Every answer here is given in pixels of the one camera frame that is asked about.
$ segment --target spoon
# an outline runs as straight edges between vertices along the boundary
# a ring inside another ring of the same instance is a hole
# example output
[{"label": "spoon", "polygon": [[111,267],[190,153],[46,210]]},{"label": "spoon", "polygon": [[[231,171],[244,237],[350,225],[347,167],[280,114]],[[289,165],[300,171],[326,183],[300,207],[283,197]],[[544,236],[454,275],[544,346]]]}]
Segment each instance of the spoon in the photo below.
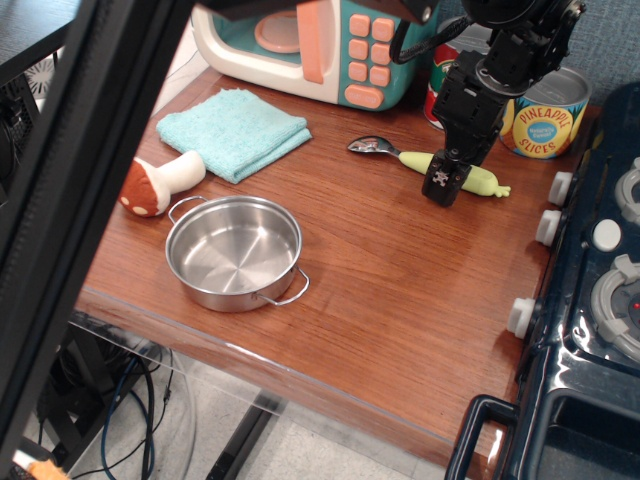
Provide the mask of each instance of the spoon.
[{"label": "spoon", "polygon": [[[402,152],[388,140],[374,135],[357,138],[347,148],[356,153],[388,153],[399,159],[406,167],[423,175],[427,173],[433,158],[432,153]],[[471,166],[471,171],[462,185],[462,189],[485,197],[492,195],[508,197],[511,193],[511,187],[499,185],[498,179],[492,172],[475,165]]]}]

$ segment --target gray floor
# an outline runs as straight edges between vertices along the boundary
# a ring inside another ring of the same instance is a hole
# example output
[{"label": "gray floor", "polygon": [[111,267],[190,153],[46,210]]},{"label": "gray floor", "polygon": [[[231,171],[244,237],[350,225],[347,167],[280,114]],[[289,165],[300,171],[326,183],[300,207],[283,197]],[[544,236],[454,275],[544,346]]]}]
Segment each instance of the gray floor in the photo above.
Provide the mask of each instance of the gray floor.
[{"label": "gray floor", "polygon": [[[162,424],[154,434],[155,463],[153,478],[204,480],[229,437],[241,421],[248,404],[225,391],[242,395],[257,394],[258,389],[197,362],[183,359],[188,372],[190,396],[185,377],[175,373],[171,397]],[[160,367],[152,375],[156,392],[156,422],[170,369]],[[139,381],[134,390],[146,404],[146,386]],[[190,454],[190,399],[195,403],[196,434]],[[27,435],[37,438],[37,425],[29,425]],[[145,421],[137,403],[127,397],[112,417],[105,443],[109,465],[126,456],[143,438]],[[45,436],[45,447],[51,441]],[[69,472],[73,478],[101,469],[101,434]],[[186,476],[182,472],[188,462]],[[118,479],[140,478],[142,449],[111,470]],[[238,475],[246,480],[435,480],[444,470],[389,444],[318,415],[299,405],[288,403],[274,415]],[[84,476],[107,478],[103,472]]]}]

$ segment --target can label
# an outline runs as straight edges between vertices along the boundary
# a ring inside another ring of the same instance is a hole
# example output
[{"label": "can label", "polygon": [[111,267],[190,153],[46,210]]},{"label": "can label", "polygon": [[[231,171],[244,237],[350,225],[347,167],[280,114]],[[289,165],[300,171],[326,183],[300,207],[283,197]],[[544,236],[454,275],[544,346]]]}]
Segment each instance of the can label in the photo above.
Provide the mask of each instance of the can label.
[{"label": "can label", "polygon": [[531,158],[554,158],[575,139],[587,100],[568,107],[540,105],[526,98],[509,100],[500,139],[510,150]]},{"label": "can label", "polygon": [[447,72],[459,54],[460,52],[455,48],[446,44],[436,48],[436,51],[433,53],[433,66],[431,67],[431,79],[429,81],[434,92],[440,92]]},{"label": "can label", "polygon": [[427,117],[427,120],[429,120],[434,127],[440,130],[442,130],[442,124],[433,116],[431,110],[433,110],[433,106],[436,103],[438,92],[440,92],[440,89],[442,88],[447,72],[451,68],[451,64],[456,58],[458,58],[458,55],[459,52],[455,48],[446,44],[438,46],[433,53],[433,65],[431,66],[431,77],[429,79],[427,98],[424,102],[424,114]]},{"label": "can label", "polygon": [[427,90],[427,99],[424,103],[424,114],[427,117],[427,120],[431,122],[431,125],[442,130],[442,124],[440,123],[440,120],[438,120],[432,112],[433,106],[436,104],[437,99],[438,94],[433,90],[433,88],[431,88],[431,84],[429,84],[429,89]]}]

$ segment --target toy stove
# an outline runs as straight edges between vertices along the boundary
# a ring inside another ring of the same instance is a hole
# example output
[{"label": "toy stove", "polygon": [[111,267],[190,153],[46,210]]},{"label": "toy stove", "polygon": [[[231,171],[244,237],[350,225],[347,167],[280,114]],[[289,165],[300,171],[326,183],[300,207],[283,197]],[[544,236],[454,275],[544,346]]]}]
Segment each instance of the toy stove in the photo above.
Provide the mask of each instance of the toy stove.
[{"label": "toy stove", "polygon": [[640,478],[640,83],[614,92],[593,148],[560,174],[538,239],[540,295],[518,299],[516,405],[474,399],[447,478],[464,478],[482,424],[505,424],[496,477]]}]

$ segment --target stove burner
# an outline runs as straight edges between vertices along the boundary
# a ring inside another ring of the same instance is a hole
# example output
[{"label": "stove burner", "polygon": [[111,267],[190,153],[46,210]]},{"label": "stove burner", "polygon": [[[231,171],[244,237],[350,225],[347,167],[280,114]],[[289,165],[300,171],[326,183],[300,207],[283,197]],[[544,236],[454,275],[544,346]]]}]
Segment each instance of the stove burner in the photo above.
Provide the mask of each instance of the stove burner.
[{"label": "stove burner", "polygon": [[616,257],[593,287],[591,310],[600,336],[640,362],[640,263]]},{"label": "stove burner", "polygon": [[640,157],[633,161],[631,169],[616,183],[616,203],[622,210],[625,220],[640,225],[640,203],[638,188],[640,186]]}]

